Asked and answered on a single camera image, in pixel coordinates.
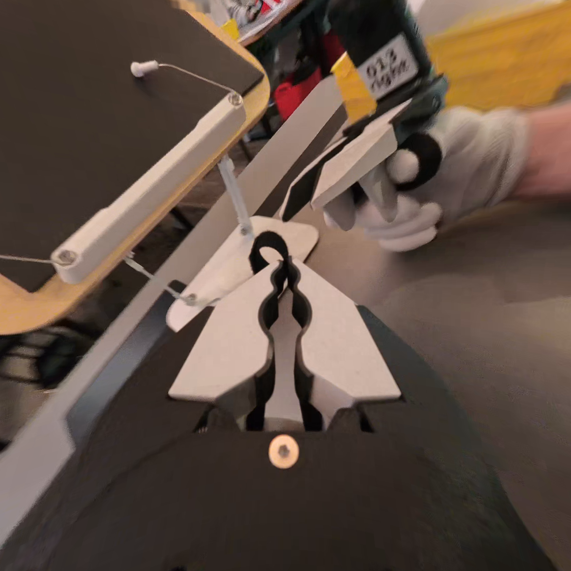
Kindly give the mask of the red container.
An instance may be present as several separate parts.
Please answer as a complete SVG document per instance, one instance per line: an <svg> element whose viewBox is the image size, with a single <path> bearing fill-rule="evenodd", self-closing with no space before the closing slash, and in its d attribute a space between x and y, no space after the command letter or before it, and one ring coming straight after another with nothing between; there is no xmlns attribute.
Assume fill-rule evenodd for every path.
<svg viewBox="0 0 571 571"><path fill-rule="evenodd" d="M320 83L321 79L321 71L319 68L316 68L310 73L306 73L299 81L295 79L295 73L292 73L275 88L273 100L283 122L291 117Z"/></svg>

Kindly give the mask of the wooden tray with black pad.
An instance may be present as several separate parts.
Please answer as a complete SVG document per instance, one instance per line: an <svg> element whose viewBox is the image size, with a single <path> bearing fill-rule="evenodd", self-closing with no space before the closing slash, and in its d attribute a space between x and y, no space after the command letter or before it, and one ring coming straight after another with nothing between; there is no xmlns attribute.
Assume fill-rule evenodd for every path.
<svg viewBox="0 0 571 571"><path fill-rule="evenodd" d="M1 335L74 310L268 99L173 1L1 1Z"/></svg>

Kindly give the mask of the person's right hand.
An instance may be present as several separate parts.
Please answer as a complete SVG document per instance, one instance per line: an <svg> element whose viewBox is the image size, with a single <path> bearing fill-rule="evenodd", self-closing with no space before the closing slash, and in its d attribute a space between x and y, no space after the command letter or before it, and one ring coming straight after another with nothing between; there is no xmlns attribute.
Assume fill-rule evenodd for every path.
<svg viewBox="0 0 571 571"><path fill-rule="evenodd" d="M441 112L384 162L396 191L395 218L386 221L364 197L352 228L390 252L428 244L441 228L508 197L523 174L529 138L529 119L520 110Z"/></svg>

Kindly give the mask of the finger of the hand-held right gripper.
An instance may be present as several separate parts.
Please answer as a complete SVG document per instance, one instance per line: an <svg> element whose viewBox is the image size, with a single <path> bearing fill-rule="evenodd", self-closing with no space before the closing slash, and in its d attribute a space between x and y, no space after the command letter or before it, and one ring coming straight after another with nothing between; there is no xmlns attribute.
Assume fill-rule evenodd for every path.
<svg viewBox="0 0 571 571"><path fill-rule="evenodd" d="M349 137L339 138L311 161L290 184L280 208L280 219L289 222L315 195L316 185L326 162L332 160L352 141ZM357 182L353 182L339 196L320 206L324 217L330 223L354 223L356 221Z"/></svg>
<svg viewBox="0 0 571 571"><path fill-rule="evenodd" d="M385 162L399 145L392 121L410 104L411 101L405 101L369 123L358 137L324 164L310 202L313 209L324 210L353 183L359 182L378 210L397 210L396 189Z"/></svg>

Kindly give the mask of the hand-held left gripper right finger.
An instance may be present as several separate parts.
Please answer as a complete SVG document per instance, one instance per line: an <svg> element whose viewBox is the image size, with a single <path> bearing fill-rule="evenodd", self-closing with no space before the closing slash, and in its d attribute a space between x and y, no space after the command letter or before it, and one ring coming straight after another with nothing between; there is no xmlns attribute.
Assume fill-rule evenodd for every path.
<svg viewBox="0 0 571 571"><path fill-rule="evenodd" d="M298 260L289 262L296 338L294 384L306 431L342 409L402 396L357 304Z"/></svg>

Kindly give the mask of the yellow plastic bin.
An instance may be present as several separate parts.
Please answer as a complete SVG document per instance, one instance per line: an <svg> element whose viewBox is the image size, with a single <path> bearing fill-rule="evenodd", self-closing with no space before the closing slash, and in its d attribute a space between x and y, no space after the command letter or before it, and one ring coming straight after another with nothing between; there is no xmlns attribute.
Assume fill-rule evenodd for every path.
<svg viewBox="0 0 571 571"><path fill-rule="evenodd" d="M570 1L469 18L426 39L448 80L446 105L533 108L570 91Z"/></svg>

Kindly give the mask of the person's right forearm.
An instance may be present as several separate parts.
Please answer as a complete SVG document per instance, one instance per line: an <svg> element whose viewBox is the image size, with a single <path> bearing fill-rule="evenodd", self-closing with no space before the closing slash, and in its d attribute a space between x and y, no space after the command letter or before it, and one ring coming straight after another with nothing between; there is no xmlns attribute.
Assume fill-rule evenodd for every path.
<svg viewBox="0 0 571 571"><path fill-rule="evenodd" d="M526 111L526 161L509 199L570 202L570 101Z"/></svg>

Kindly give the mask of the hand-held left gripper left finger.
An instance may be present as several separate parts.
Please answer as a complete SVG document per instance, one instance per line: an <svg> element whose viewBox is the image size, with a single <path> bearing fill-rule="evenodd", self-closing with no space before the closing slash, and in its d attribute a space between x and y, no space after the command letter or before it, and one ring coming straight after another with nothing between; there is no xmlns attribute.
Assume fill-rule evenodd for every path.
<svg viewBox="0 0 571 571"><path fill-rule="evenodd" d="M275 387L274 342L286 262L275 261L214 307L168 390L174 400L206 403L261 431Z"/></svg>

